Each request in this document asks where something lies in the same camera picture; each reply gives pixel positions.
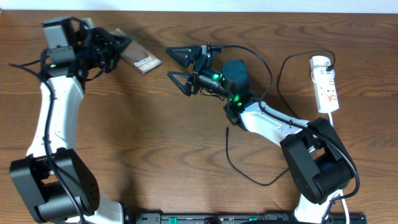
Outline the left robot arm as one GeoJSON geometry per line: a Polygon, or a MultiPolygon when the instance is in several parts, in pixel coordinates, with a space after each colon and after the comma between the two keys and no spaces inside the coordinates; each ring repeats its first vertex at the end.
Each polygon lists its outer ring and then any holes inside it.
{"type": "Polygon", "coordinates": [[[39,120],[25,158],[11,162],[11,180],[37,223],[130,223],[122,203],[100,194],[76,151],[76,130],[88,72],[114,70],[131,39],[99,27],[46,28],[45,35],[39,120]]]}

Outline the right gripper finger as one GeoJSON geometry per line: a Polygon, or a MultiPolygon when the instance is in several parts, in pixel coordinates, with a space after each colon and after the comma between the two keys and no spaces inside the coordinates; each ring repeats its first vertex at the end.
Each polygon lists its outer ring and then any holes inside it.
{"type": "Polygon", "coordinates": [[[183,73],[183,72],[168,72],[167,76],[171,79],[171,81],[180,89],[180,91],[186,95],[190,96],[191,94],[196,94],[195,85],[193,83],[193,74],[191,73],[183,73]],[[179,78],[185,78],[186,82],[183,83],[179,80],[179,78]]]}
{"type": "Polygon", "coordinates": [[[184,69],[187,69],[191,64],[195,64],[196,61],[199,61],[196,67],[204,68],[204,61],[200,60],[202,47],[199,45],[167,47],[165,52],[184,69]]]}

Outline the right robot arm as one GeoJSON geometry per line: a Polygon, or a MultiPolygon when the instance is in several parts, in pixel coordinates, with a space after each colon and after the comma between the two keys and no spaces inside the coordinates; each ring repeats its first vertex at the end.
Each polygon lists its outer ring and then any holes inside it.
{"type": "Polygon", "coordinates": [[[250,87],[242,60],[229,60],[213,69],[220,45],[168,47],[166,53],[192,72],[169,72],[168,77],[187,96],[201,93],[224,100],[230,123],[259,134],[282,149],[300,200],[294,211],[298,222],[326,223],[336,201],[345,201],[344,188],[359,182],[358,170],[336,133],[331,119],[307,121],[271,108],[250,87]]]}

